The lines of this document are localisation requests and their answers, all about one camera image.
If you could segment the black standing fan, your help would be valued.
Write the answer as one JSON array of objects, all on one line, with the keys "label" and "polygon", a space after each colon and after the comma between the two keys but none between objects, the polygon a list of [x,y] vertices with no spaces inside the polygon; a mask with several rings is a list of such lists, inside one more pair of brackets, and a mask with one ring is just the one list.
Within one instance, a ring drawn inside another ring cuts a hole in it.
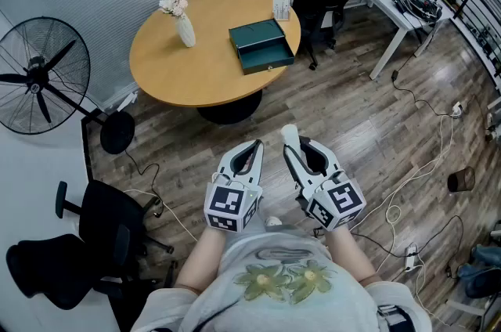
[{"label": "black standing fan", "polygon": [[17,24],[0,38],[0,125],[40,135],[79,112],[100,126],[107,153],[126,151],[135,121],[124,111],[99,118],[82,106],[90,75],[88,47],[69,23],[40,16]]}]

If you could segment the green drawer box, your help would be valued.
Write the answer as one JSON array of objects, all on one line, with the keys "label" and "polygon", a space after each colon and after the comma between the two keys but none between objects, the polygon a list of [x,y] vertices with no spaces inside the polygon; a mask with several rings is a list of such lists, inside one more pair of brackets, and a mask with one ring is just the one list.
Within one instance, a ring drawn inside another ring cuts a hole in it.
[{"label": "green drawer box", "polygon": [[286,35],[274,19],[229,29],[229,39],[245,75],[294,63]]}]

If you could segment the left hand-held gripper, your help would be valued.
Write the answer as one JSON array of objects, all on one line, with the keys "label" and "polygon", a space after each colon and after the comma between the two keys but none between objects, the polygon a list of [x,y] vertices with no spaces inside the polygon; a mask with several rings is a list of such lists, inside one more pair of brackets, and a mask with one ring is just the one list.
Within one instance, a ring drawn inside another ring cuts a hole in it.
[{"label": "left hand-held gripper", "polygon": [[[215,229],[241,233],[258,210],[264,146],[259,139],[241,143],[226,152],[218,171],[207,184],[204,214]],[[232,171],[247,171],[237,175]]]}]

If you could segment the person's left forearm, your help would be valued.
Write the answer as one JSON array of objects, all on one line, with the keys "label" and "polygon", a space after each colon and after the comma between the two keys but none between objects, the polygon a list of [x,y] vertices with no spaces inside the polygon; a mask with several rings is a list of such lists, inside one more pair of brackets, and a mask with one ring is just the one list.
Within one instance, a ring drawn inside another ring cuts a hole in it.
[{"label": "person's left forearm", "polygon": [[207,227],[181,268],[174,287],[203,293],[218,275],[225,241],[224,231]]}]

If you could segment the white desk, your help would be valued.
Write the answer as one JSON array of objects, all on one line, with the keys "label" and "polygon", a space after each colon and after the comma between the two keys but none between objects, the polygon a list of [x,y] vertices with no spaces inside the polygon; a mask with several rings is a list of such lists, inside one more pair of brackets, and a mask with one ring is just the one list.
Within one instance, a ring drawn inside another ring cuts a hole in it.
[{"label": "white desk", "polygon": [[[374,4],[378,9],[380,9],[387,17],[389,17],[391,21],[398,27],[398,31],[396,32],[395,36],[392,38],[382,57],[379,59],[377,65],[373,68],[369,75],[372,80],[375,80],[378,74],[387,65],[388,61],[395,53],[397,48],[400,46],[404,37],[407,34],[411,34],[419,27],[428,25],[428,23],[422,20],[419,21],[416,17],[412,16],[409,13],[400,13],[400,11],[397,9],[396,4],[393,3],[392,0],[370,0],[370,2]],[[413,53],[415,57],[418,57],[423,53],[423,51],[430,44],[431,39],[443,25],[443,23],[446,20],[450,20],[453,16],[452,11],[448,9],[442,2],[438,2],[438,6],[442,9],[442,16],[434,24],[431,33],[424,39],[424,42],[420,44],[416,51]]]}]

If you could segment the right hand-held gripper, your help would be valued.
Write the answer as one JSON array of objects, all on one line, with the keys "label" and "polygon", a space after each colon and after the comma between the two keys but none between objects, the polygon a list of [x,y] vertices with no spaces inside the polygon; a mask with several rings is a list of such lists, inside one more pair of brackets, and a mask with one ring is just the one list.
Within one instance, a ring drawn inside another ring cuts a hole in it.
[{"label": "right hand-held gripper", "polygon": [[[293,180],[301,186],[296,201],[302,211],[326,231],[355,220],[366,206],[358,183],[341,171],[328,147],[306,136],[299,140],[305,160],[294,150],[284,150],[283,156]],[[318,174],[327,178],[318,181]]]}]

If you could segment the person's flower print shirt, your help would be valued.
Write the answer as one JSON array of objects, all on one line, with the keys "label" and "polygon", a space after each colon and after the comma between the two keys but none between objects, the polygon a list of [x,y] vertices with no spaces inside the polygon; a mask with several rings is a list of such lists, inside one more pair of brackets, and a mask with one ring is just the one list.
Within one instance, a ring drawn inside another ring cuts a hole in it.
[{"label": "person's flower print shirt", "polygon": [[225,234],[214,282],[201,294],[155,290],[131,332],[432,332],[406,285],[362,286],[325,238],[259,218],[248,233]]}]

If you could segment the wooden holder with white cards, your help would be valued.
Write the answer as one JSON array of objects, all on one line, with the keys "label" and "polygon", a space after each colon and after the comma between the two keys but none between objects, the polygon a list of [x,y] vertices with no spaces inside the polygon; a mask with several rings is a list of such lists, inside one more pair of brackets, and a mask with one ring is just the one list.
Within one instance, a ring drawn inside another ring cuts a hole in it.
[{"label": "wooden holder with white cards", "polygon": [[290,19],[290,0],[272,0],[273,18],[277,21]]}]

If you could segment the small white object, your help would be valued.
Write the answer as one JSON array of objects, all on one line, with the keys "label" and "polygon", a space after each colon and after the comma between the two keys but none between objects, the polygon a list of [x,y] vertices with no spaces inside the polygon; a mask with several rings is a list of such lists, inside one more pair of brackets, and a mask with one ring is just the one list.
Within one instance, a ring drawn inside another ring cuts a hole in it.
[{"label": "small white object", "polygon": [[293,150],[298,156],[301,155],[301,142],[297,126],[295,124],[286,124],[280,130],[282,140],[285,146]]}]

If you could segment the person's right forearm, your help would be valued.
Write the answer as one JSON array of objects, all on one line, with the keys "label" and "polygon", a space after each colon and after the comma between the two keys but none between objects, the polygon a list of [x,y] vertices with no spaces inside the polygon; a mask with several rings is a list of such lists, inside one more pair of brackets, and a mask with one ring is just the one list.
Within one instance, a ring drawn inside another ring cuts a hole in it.
[{"label": "person's right forearm", "polygon": [[362,286],[382,280],[347,226],[326,231],[324,237],[333,262],[348,271]]}]

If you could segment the black round table base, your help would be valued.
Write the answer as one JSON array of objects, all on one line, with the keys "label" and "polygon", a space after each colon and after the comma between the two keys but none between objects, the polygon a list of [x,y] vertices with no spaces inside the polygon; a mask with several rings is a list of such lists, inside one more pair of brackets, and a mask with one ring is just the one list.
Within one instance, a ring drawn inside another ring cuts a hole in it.
[{"label": "black round table base", "polygon": [[198,107],[197,111],[205,120],[217,125],[233,125],[249,118],[258,108],[262,90],[249,96],[216,106]]}]

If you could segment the pink and white flower bouquet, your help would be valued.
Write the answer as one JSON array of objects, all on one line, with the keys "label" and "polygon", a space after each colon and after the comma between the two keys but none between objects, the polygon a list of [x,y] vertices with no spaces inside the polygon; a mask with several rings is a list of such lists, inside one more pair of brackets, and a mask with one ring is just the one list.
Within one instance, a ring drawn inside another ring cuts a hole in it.
[{"label": "pink and white flower bouquet", "polygon": [[159,10],[176,18],[183,18],[186,8],[188,7],[188,0],[160,0]]}]

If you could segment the black metal railing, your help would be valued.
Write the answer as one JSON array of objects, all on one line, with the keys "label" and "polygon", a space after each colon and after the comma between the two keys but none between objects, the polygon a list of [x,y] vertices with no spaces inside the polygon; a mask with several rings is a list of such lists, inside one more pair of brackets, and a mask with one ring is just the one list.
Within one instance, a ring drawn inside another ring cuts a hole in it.
[{"label": "black metal railing", "polygon": [[478,51],[492,80],[501,91],[501,1],[442,0],[453,18],[466,29],[472,46]]}]

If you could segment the white ribbed vase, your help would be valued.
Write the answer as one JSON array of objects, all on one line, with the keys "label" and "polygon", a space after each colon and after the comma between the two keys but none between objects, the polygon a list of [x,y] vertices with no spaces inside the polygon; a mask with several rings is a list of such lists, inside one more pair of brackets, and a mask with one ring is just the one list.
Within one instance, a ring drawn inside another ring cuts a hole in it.
[{"label": "white ribbed vase", "polygon": [[193,25],[187,15],[180,16],[175,22],[176,30],[182,42],[187,48],[196,44],[196,36]]}]

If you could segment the black mesh wastebasket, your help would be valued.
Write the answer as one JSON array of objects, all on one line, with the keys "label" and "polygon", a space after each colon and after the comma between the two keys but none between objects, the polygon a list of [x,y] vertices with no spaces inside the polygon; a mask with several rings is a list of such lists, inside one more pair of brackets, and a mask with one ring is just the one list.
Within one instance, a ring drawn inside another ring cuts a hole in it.
[{"label": "black mesh wastebasket", "polygon": [[447,187],[451,193],[471,191],[474,185],[475,173],[471,166],[453,172],[447,179]]}]

